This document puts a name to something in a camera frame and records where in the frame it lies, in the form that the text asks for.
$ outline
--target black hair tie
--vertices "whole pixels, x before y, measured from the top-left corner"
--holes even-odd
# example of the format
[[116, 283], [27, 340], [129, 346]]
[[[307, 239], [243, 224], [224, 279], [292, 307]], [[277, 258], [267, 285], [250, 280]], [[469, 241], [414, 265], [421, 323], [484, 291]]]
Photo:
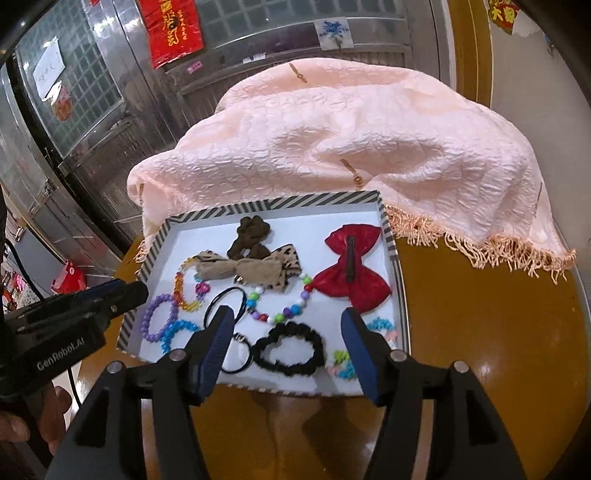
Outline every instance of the black hair tie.
[[235, 374], [239, 374], [240, 372], [244, 372], [244, 370], [246, 370], [249, 366], [251, 366], [252, 345], [248, 341], [248, 339], [241, 333], [235, 333], [232, 336], [232, 340], [236, 340], [238, 343], [244, 343], [244, 345], [246, 345], [248, 347], [248, 360], [246, 360], [246, 363], [244, 363], [244, 365], [242, 365], [240, 368], [237, 368], [236, 370], [226, 370], [226, 369], [224, 369], [224, 367], [222, 367], [222, 372], [224, 372], [225, 374], [235, 375]]
[[207, 328], [207, 319], [209, 318], [209, 314], [212, 312], [213, 306], [226, 295], [228, 295], [232, 290], [240, 290], [242, 292], [242, 303], [240, 305], [240, 310], [238, 310], [238, 315], [236, 315], [236, 320], [234, 321], [234, 323], [238, 323], [238, 321], [242, 318], [242, 316], [246, 312], [246, 300], [248, 299], [248, 297], [246, 296], [246, 292], [240, 287], [230, 287], [224, 290], [223, 292], [219, 293], [208, 305], [207, 310], [205, 310], [205, 315], [203, 316], [204, 329]]
[[[274, 364], [262, 357], [264, 350], [273, 343], [279, 342], [282, 337], [298, 337], [306, 342], [310, 342], [314, 349], [314, 354], [305, 364], [286, 365], [276, 360]], [[259, 338], [252, 347], [254, 362], [264, 370], [269, 372], [279, 372], [286, 377], [294, 375], [312, 375], [318, 367], [324, 365], [324, 345], [322, 337], [312, 330], [305, 323], [285, 322], [278, 323], [271, 329], [269, 335]]]

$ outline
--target quilted fabric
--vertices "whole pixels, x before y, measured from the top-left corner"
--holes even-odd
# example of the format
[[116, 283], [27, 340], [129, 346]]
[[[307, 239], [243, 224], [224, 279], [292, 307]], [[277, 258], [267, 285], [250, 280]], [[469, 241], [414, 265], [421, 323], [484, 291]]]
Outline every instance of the quilted fabric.
[[[171, 215], [356, 185], [382, 193], [396, 233], [451, 236], [460, 250], [480, 249], [464, 252], [480, 268], [509, 260], [531, 274], [574, 261], [527, 139], [409, 69], [302, 59], [260, 72], [228, 90], [175, 149], [135, 166], [128, 193], [143, 208], [149, 245]], [[512, 253], [499, 254], [500, 242]]]

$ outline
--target brown bow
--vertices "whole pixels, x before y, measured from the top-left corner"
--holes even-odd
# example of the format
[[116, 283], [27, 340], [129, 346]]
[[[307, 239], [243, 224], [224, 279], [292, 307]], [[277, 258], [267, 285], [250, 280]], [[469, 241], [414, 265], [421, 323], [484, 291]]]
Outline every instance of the brown bow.
[[262, 285], [271, 290], [285, 290], [287, 280], [301, 273], [300, 259], [291, 244], [279, 247], [263, 260], [230, 260], [206, 250], [196, 255], [192, 263], [197, 276], [203, 280], [220, 280], [236, 275], [240, 283]]

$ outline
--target red hair bow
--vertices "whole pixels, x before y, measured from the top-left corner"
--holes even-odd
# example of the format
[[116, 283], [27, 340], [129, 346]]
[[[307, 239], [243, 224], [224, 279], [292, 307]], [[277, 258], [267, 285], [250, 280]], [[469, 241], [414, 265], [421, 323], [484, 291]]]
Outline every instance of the red hair bow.
[[361, 257], [372, 249], [380, 233], [380, 227], [373, 225], [343, 225], [332, 232], [324, 241], [340, 257], [314, 277], [314, 288], [329, 297], [349, 297], [359, 313], [387, 299], [392, 293], [388, 284], [361, 263]]

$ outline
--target blue gripper pad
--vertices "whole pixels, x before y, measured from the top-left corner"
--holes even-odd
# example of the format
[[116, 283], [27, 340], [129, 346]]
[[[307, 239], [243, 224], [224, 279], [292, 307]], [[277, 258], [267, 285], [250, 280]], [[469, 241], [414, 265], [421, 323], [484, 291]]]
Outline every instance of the blue gripper pad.
[[340, 331], [363, 393], [375, 405], [380, 406], [383, 399], [379, 379], [388, 362], [391, 350], [388, 343], [379, 333], [370, 332], [353, 308], [343, 311]]
[[215, 327], [218, 315], [223, 315], [222, 322], [199, 368], [198, 395], [201, 401], [204, 401], [213, 392], [234, 334], [234, 311], [227, 306], [218, 308], [208, 329]]

